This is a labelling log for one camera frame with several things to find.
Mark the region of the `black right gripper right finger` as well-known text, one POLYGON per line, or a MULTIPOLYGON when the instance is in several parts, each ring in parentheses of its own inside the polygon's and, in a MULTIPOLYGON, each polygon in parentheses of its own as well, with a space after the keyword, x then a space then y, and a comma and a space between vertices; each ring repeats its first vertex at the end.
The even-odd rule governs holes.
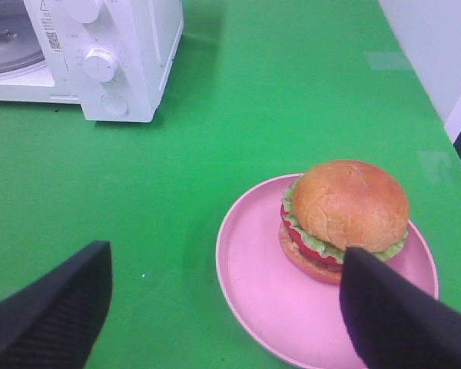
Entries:
POLYGON ((461 368, 461 313, 362 248, 349 248, 340 310, 368 368, 461 368))

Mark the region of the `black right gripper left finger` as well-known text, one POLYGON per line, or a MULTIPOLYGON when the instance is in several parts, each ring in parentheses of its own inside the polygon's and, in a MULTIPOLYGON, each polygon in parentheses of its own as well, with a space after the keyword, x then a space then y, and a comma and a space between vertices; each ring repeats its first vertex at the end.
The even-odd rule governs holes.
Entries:
POLYGON ((93 241, 0 302, 0 368, 83 368, 111 303, 111 245, 93 241))

